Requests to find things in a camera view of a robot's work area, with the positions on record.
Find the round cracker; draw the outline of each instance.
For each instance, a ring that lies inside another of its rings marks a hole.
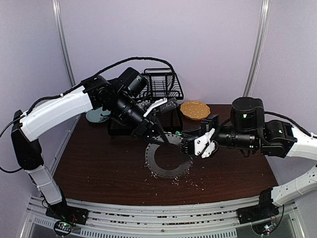
[[[191,120],[203,120],[210,114],[210,108],[199,101],[188,101],[180,106],[181,112]]]

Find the table surface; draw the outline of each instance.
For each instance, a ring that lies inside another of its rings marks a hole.
[[[220,122],[229,118],[230,105],[210,105]],[[184,129],[200,122],[183,119]],[[277,182],[266,158],[244,158],[239,150],[220,148],[213,158],[195,158],[179,181],[154,178],[145,167],[148,143],[130,136],[111,138],[106,123],[89,123],[85,116],[69,140],[54,179],[67,198],[121,205],[181,205],[246,198]],[[177,167],[180,152],[161,146],[157,163]]]

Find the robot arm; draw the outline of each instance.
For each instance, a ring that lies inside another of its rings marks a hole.
[[[183,139],[181,151],[206,158],[213,156],[218,147],[240,149],[244,156],[258,150],[267,156],[281,158],[303,157],[317,161],[317,138],[289,119],[296,126],[280,121],[264,121],[265,112],[260,99],[238,98],[232,103],[230,120],[232,125],[218,125],[218,115],[212,115],[201,125],[198,136]],[[281,186],[260,193],[259,204],[238,209],[240,223],[253,222],[278,214],[278,206],[317,189],[317,166],[302,176]]]
[[[119,123],[133,126],[133,137],[151,143],[168,143],[161,124],[153,114],[153,109],[160,107],[168,110],[177,107],[178,104],[175,99],[163,99],[154,103],[145,112],[134,98],[145,88],[146,81],[139,72],[127,68],[117,79],[107,81],[97,76],[75,86],[67,94],[61,94],[59,98],[46,101],[27,112],[22,113],[19,110],[15,113],[16,122],[11,132],[14,151],[21,168],[29,174],[45,197],[49,206],[47,215],[68,222],[77,217],[80,218],[77,223],[84,224],[88,212],[67,205],[62,191],[44,163],[38,138],[47,130],[76,115],[103,107],[104,110],[111,111],[110,116]],[[153,132],[160,134],[163,142],[153,138]]]

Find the purple wall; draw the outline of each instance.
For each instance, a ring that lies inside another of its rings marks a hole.
[[[231,103],[242,96],[252,61],[262,1],[62,0],[75,80],[132,56],[168,60],[185,100]],[[164,66],[127,63],[138,70]]]
[[[60,50],[52,1],[0,0],[0,128],[16,110],[27,110],[39,97],[69,88]],[[54,156],[73,120],[40,137],[46,163]],[[0,139],[0,166],[18,168],[10,130]],[[22,216],[35,187],[24,171],[0,172],[1,237],[17,237]]]
[[[253,97],[267,111],[287,115],[317,133],[317,2],[274,1]],[[279,184],[303,174],[316,161],[269,158]],[[317,192],[296,200],[309,238],[317,233]]]

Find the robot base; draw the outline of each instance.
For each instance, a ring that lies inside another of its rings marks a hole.
[[[237,210],[237,214],[240,224],[244,224],[270,218],[272,214],[277,216],[279,214],[279,211],[278,207],[274,206],[273,204],[267,205],[265,207],[255,205],[239,208]]]
[[[87,209],[83,209],[83,208],[78,208],[78,207],[68,207],[71,211],[71,214],[75,215],[76,220],[76,224],[80,224],[80,225],[85,225],[86,221],[87,221],[87,217],[88,217],[88,210]],[[60,217],[58,217],[50,208],[48,208],[46,210],[45,215],[47,215],[48,217],[53,217],[55,219],[60,219]],[[68,223],[73,223],[74,217],[72,215],[66,217],[65,221]]]

